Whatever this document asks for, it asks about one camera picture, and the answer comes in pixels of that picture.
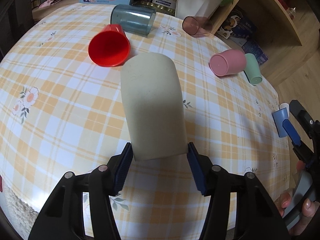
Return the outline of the right hand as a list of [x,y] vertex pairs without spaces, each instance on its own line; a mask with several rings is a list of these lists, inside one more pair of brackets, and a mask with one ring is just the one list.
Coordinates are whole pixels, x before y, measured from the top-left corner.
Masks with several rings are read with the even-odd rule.
[[297,187],[285,190],[274,202],[291,236],[303,233],[319,208],[313,179],[304,168],[305,164],[298,161]]

